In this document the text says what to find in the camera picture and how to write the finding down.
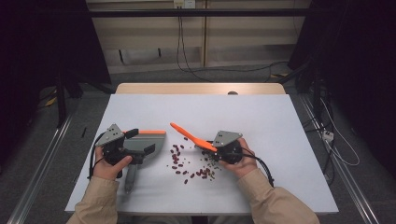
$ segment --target orange tool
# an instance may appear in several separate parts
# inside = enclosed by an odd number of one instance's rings
[[[179,133],[183,134],[187,138],[189,138],[196,146],[198,147],[203,147],[205,149],[217,152],[218,149],[215,147],[212,147],[212,144],[206,142],[205,140],[202,140],[200,138],[194,137],[192,134],[188,133],[186,130],[175,124],[174,122],[171,122],[171,126],[176,129]]]

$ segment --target white tabletop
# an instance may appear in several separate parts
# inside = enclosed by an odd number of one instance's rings
[[[269,167],[275,186],[306,203],[317,214],[338,212],[290,97],[282,95],[112,95],[97,131],[112,123],[122,130],[166,130],[162,151],[138,170],[134,191],[126,195],[120,179],[119,212],[145,215],[241,215],[250,213],[236,177],[221,169],[210,181],[190,175],[207,167],[200,150],[170,125],[213,140],[219,130],[242,133]],[[188,175],[172,169],[172,145],[183,145],[180,158]],[[74,212],[88,185],[89,155],[65,208]]]

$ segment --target sleeve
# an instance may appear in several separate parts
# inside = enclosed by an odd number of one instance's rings
[[[315,213],[283,188],[273,188],[260,169],[238,180],[247,196],[254,223],[319,223]]]
[[[117,189],[119,182],[93,176],[76,211],[67,221],[74,223],[117,223]]]

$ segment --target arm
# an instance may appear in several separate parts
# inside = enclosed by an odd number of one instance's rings
[[[248,149],[245,139],[238,141]],[[237,164],[221,162],[240,179],[238,186],[247,196],[255,223],[319,223],[315,213],[285,189],[273,188],[254,159],[243,158]]]
[[[102,160],[102,148],[95,149],[96,165],[93,176],[81,202],[67,223],[117,223],[116,196],[119,182],[117,173],[127,166],[132,157],[122,159],[114,166]]]

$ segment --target beige sleeve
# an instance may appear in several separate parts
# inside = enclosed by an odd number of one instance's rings
[[[273,188],[260,169],[238,181],[250,203],[254,223],[319,223],[315,213],[283,188]]]
[[[93,176],[81,202],[67,223],[117,223],[119,182]]]

